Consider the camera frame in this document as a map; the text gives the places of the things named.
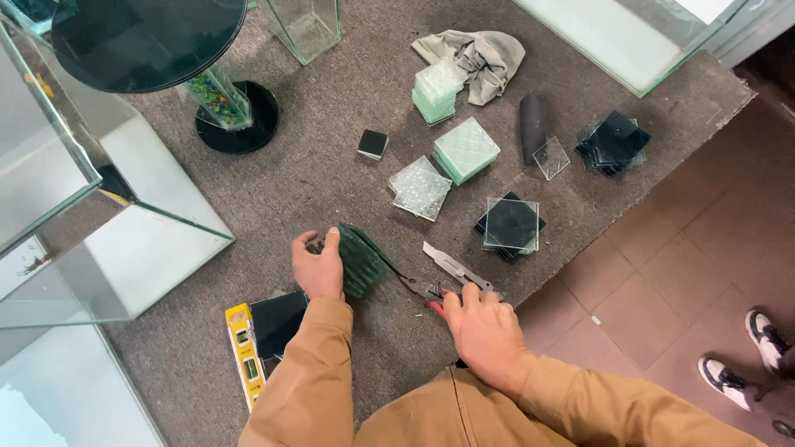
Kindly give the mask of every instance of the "hand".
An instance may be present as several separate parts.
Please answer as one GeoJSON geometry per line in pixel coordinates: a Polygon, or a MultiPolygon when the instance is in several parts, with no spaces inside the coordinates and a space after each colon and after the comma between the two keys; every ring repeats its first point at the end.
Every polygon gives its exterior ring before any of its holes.
{"type": "Polygon", "coordinates": [[[444,313],[456,351],[482,381],[519,402],[535,356],[525,346],[514,308],[477,285],[444,296],[444,313]]]}
{"type": "Polygon", "coordinates": [[[309,300],[333,297],[345,301],[343,293],[343,260],[339,257],[339,229],[332,227],[320,255],[306,250],[317,231],[307,231],[293,241],[293,275],[309,300]]]}

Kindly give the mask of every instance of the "black round glass tabletop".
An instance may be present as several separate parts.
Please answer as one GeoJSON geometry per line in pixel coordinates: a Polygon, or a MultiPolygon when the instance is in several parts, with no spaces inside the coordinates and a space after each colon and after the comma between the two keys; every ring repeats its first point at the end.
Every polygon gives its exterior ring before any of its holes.
{"type": "Polygon", "coordinates": [[[52,47],[89,87],[147,93],[201,73],[229,48],[244,0],[61,0],[52,47]]]}

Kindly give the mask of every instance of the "tiled floor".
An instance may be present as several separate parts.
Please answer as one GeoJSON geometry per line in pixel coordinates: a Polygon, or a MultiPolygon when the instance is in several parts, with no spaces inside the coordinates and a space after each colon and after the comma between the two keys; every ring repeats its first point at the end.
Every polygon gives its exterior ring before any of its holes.
{"type": "Polygon", "coordinates": [[[711,353],[767,378],[743,326],[751,306],[795,342],[793,179],[795,126],[755,99],[517,309],[528,345],[643,377],[769,445],[795,445],[696,370],[711,353]]]}

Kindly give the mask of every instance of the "white sneaker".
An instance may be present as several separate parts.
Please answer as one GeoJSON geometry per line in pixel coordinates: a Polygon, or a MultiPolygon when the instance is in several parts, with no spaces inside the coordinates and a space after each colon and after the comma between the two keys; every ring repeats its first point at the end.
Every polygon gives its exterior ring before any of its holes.
{"type": "Polygon", "coordinates": [[[704,380],[713,390],[718,391],[737,405],[750,411],[743,394],[746,382],[728,366],[718,360],[701,357],[698,359],[698,372],[701,373],[701,377],[704,377],[704,380]]]}
{"type": "Polygon", "coordinates": [[[767,371],[778,375],[778,361],[791,348],[779,335],[767,317],[758,310],[746,314],[746,330],[754,341],[767,371]]]}

